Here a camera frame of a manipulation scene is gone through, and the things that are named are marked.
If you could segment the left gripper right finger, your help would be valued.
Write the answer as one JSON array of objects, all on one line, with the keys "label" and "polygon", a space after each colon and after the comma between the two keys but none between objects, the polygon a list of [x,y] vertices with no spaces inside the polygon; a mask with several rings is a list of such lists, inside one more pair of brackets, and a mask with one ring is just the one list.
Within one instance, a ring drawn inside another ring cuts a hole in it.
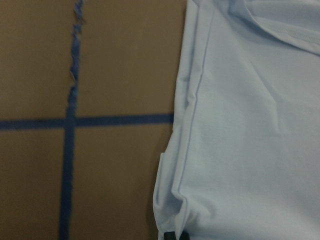
[{"label": "left gripper right finger", "polygon": [[179,237],[179,240],[190,240],[190,235],[187,232],[183,231]]}]

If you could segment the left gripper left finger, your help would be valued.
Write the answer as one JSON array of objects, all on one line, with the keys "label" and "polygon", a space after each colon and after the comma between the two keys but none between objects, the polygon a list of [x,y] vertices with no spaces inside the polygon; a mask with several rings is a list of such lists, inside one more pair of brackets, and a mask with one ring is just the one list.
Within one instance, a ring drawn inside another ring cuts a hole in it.
[{"label": "left gripper left finger", "polygon": [[176,240],[176,233],[174,231],[168,231],[164,233],[164,240]]}]

